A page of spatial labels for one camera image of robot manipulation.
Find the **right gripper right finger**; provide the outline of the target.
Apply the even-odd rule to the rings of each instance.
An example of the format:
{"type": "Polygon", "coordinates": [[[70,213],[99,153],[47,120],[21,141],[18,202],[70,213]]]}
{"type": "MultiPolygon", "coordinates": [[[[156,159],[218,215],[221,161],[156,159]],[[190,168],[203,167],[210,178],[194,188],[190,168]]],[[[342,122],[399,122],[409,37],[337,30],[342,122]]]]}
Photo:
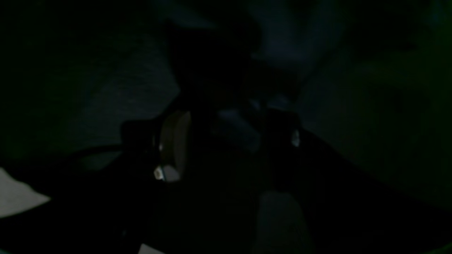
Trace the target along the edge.
{"type": "Polygon", "coordinates": [[[292,111],[270,108],[266,114],[265,146],[274,188],[290,191],[299,166],[300,118],[292,111]]]}

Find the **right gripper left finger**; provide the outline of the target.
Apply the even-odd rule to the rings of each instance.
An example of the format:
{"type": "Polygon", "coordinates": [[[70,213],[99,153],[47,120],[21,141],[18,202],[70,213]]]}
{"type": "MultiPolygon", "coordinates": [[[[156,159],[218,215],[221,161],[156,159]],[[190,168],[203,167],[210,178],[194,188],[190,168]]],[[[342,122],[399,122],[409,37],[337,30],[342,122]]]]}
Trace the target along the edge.
{"type": "Polygon", "coordinates": [[[120,129],[124,151],[148,161],[156,180],[179,182],[187,168],[191,125],[191,113],[185,110],[126,121],[120,129]]]}

